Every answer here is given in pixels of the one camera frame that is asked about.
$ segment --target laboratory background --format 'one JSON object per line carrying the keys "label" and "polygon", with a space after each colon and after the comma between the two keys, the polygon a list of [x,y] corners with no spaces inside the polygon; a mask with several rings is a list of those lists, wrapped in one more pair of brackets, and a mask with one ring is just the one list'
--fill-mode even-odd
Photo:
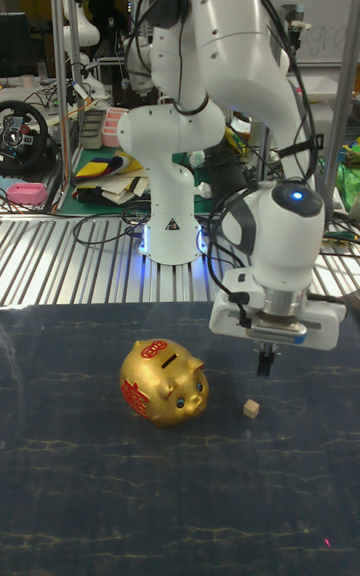
{"label": "laboratory background", "polygon": [[360,0],[0,0],[1,576],[360,573]]}

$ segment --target small wooden cube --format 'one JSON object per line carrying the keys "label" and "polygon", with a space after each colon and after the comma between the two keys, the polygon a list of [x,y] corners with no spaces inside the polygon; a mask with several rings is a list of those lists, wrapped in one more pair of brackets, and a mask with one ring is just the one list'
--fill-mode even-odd
{"label": "small wooden cube", "polygon": [[256,418],[260,411],[260,405],[259,403],[255,403],[254,400],[249,399],[246,401],[243,411],[248,418]]}

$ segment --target gold piggy bank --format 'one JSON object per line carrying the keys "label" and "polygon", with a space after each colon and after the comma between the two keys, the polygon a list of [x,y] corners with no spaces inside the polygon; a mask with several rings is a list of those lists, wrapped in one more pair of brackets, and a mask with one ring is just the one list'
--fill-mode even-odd
{"label": "gold piggy bank", "polygon": [[136,341],[121,367],[125,400],[158,427],[198,416],[206,408],[209,385],[204,363],[170,340]]}

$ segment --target table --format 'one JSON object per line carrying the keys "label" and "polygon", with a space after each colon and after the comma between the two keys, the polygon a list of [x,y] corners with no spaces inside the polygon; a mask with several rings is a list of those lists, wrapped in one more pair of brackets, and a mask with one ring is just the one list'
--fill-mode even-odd
{"label": "table", "polygon": [[[347,302],[338,348],[283,348],[270,380],[252,342],[208,330],[208,303],[0,311],[2,576],[355,576],[359,295]],[[124,356],[153,336],[205,361],[208,408],[178,428],[121,396]]]}

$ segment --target pink box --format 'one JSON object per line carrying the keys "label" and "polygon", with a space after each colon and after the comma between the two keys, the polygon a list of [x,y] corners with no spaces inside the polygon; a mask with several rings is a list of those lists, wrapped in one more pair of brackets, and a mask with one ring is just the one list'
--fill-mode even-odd
{"label": "pink box", "polygon": [[19,205],[40,205],[47,199],[47,191],[42,183],[14,183],[6,192],[12,203]]}
{"label": "pink box", "polygon": [[123,107],[109,107],[102,129],[102,144],[104,147],[120,147],[117,137],[117,124],[122,114],[128,112]]}

